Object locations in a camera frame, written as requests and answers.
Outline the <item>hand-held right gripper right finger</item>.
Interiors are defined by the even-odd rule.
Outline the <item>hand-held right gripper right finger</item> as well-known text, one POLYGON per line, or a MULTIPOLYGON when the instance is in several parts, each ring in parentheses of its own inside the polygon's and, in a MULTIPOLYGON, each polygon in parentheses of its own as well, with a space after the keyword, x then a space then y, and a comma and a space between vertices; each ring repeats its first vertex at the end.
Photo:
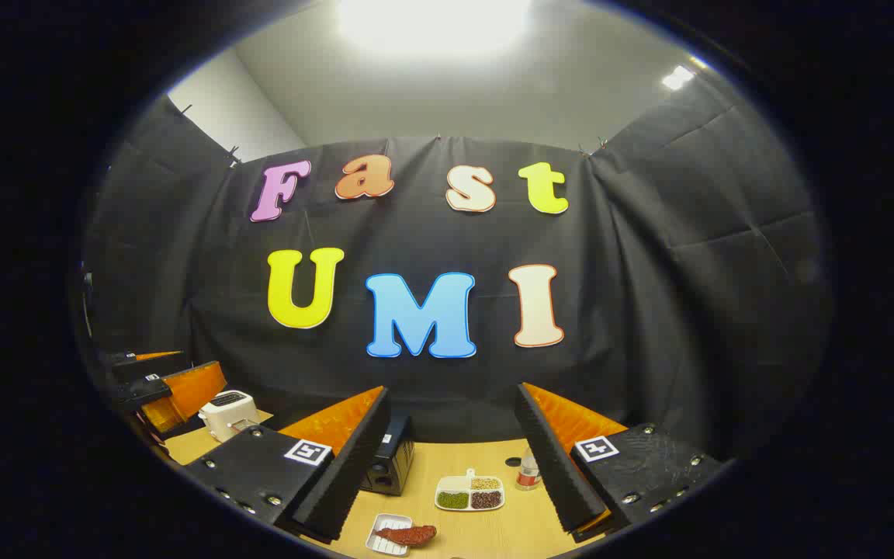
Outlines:
POLYGON ((558 523, 577 542, 660 516, 725 466, 652 422, 625 427, 532 384, 518 384, 514 412, 558 523))

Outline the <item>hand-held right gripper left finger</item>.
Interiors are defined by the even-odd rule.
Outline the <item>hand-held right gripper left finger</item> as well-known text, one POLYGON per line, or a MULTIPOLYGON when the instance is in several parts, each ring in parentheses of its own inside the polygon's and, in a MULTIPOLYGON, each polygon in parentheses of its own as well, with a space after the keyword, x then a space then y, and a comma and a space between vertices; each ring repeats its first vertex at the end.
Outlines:
POLYGON ((388 390, 377 386, 284 429, 244 427, 183 470, 264 525, 330 543, 341 535, 389 421, 388 390))

